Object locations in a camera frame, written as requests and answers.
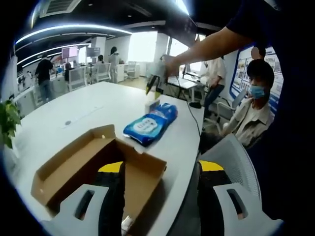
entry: ceiling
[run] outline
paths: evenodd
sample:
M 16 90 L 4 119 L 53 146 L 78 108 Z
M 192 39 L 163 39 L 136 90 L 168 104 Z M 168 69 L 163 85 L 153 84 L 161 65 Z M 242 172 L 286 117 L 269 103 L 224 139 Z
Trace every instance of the ceiling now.
M 65 24 L 96 24 L 125 29 L 130 32 L 158 30 L 164 32 L 164 24 L 151 23 L 165 21 L 169 14 L 180 9 L 175 0 L 43 0 L 36 7 L 33 16 L 16 40 L 22 36 L 47 27 Z M 189 16 L 206 27 L 198 28 L 198 33 L 209 35 L 223 28 L 236 14 L 241 0 L 183 0 Z M 68 9 L 68 13 L 54 14 L 54 11 Z M 96 33 L 106 37 L 119 37 L 125 33 L 100 29 L 59 29 L 34 35 L 16 45 L 16 55 L 24 59 L 35 53 L 61 45 L 75 44 L 96 37 Z

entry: wet wipes package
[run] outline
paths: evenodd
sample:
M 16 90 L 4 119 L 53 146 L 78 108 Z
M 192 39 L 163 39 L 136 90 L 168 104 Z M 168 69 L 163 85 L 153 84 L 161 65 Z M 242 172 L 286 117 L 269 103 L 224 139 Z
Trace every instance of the wet wipes package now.
M 157 106 L 149 114 L 135 120 L 124 128 L 124 135 L 147 147 L 158 140 L 177 117 L 177 108 L 164 103 Z

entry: open cardboard box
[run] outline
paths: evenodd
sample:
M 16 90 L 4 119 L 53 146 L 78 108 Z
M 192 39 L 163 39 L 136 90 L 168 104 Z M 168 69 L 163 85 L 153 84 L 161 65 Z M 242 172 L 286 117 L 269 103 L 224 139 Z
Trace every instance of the open cardboard box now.
M 114 125 L 89 130 L 64 147 L 35 173 L 31 194 L 54 216 L 60 203 L 82 184 L 91 184 L 99 168 L 125 161 L 124 216 L 134 221 L 158 185 L 166 162 L 139 154 L 115 136 Z

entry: poster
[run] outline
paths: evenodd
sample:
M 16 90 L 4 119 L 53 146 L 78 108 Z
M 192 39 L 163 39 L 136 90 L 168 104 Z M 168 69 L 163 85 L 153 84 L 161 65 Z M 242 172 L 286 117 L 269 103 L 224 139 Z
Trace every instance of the poster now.
M 234 78 L 232 79 L 232 84 L 230 88 L 230 94 L 232 97 L 236 97 L 242 90 L 249 90 L 250 88 L 250 79 L 247 74 L 247 67 L 249 63 L 252 61 L 251 57 L 252 47 L 248 47 L 239 52 L 237 58 L 237 65 L 234 71 Z M 279 97 L 282 91 L 282 86 L 284 82 L 284 78 L 281 71 L 281 66 L 279 59 L 272 47 L 266 48 L 267 55 L 265 57 L 265 61 L 270 64 L 272 67 L 275 80 L 274 84 L 270 91 L 270 99 L 269 104 L 273 114 L 277 111 L 277 105 L 279 101 Z

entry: face mask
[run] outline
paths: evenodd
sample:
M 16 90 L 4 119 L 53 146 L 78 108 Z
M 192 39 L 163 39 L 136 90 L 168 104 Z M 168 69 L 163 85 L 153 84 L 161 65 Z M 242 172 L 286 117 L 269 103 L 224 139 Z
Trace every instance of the face mask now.
M 259 99 L 265 96 L 264 87 L 262 86 L 251 85 L 250 93 L 254 99 Z

